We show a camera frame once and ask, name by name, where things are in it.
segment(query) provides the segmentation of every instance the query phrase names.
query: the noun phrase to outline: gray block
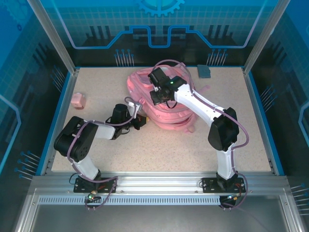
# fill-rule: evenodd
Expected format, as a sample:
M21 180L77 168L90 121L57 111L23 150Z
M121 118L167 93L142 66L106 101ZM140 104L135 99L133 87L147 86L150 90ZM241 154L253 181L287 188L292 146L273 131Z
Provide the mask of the gray block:
M199 78L210 78L211 77L211 71L208 65L198 64L197 71L198 71Z

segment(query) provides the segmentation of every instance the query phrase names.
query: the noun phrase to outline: pink cube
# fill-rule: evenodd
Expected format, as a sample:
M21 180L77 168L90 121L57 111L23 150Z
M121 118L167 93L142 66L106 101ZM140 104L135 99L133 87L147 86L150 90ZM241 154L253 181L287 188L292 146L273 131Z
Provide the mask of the pink cube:
M86 98L81 93L74 93L71 99L72 106L77 110L82 110L86 105Z

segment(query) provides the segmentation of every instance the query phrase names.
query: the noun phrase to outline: speckled table surface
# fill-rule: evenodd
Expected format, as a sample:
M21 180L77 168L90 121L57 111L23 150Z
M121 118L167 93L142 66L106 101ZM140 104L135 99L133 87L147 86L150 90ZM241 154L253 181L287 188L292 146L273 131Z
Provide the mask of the speckled table surface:
M127 76L140 68L81 68L74 92L87 98L86 107L69 107L66 123L72 116L85 120L105 121L112 115L117 103L128 96ZM239 171L270 171L261 134L253 112L249 93L241 68L210 68L210 79L199 79L197 68L189 68L197 89L210 85L202 95L223 107L232 107L238 121L247 129L250 142L235 151L235 164ZM217 156L208 143L209 127L199 118L194 133L169 131L149 121L140 131L131 129L116 140L94 139L89 151L94 164L101 171L216 171ZM240 132L237 144L245 136ZM73 171L65 157L56 153L53 172Z

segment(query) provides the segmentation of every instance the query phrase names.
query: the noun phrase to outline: pink cloth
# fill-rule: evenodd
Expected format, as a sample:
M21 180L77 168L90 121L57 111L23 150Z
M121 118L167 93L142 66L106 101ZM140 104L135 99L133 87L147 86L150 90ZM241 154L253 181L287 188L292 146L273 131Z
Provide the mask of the pink cloth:
M173 78L180 76L189 83L189 76L181 65L170 67L169 65L160 65L164 73ZM148 74L152 71L151 68L146 68L133 72L127 79L127 87L130 96L134 101L143 105L143 110L147 116L159 127L166 130L177 130L184 132L194 132L194 123L197 120L197 115L182 104L177 104L173 109L170 109L166 104L154 105L150 91L154 86L150 83ZM203 87L203 91L208 89L209 86ZM176 102L169 101L169 106L173 106Z

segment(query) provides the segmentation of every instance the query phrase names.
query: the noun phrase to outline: vent slot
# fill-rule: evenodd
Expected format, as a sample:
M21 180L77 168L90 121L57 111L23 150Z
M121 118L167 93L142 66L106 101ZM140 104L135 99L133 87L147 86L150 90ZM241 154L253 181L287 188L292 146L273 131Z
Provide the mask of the vent slot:
M101 199L89 205L101 204ZM83 205L86 196L40 196L39 204ZM111 196L106 205L220 205L219 196Z

